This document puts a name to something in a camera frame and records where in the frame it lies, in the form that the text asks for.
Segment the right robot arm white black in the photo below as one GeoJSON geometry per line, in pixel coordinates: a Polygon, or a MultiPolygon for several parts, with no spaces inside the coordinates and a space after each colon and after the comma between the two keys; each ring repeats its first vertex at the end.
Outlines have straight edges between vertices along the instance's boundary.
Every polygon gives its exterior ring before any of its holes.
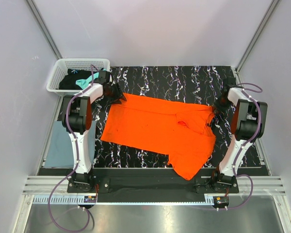
{"type": "Polygon", "coordinates": [[[244,88],[242,83],[236,84],[235,78],[226,78],[221,95],[213,104],[215,113],[223,113],[232,105],[235,107],[230,145],[210,178],[211,189],[218,193],[236,186],[238,168],[245,153],[264,134],[268,104],[255,100],[247,91],[261,93],[262,89],[244,88]]]}

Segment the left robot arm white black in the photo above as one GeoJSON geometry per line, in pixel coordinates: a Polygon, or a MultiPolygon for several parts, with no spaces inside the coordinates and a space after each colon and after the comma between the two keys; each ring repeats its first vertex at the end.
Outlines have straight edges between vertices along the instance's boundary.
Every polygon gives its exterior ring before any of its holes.
{"type": "Polygon", "coordinates": [[[93,174],[88,147],[92,126],[91,104],[107,96],[112,104],[121,104],[126,98],[111,72],[100,70],[92,73],[85,88],[63,99],[62,125],[68,132],[74,158],[73,170],[67,175],[68,193],[89,193],[98,189],[93,174]]]}

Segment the orange t shirt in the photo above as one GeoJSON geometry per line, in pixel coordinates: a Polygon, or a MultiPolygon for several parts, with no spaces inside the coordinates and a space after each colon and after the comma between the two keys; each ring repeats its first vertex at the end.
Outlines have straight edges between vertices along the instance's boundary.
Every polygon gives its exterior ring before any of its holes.
{"type": "Polygon", "coordinates": [[[191,180],[210,158],[216,137],[211,106],[124,94],[108,113],[102,141],[168,155],[168,165],[191,180]]]}

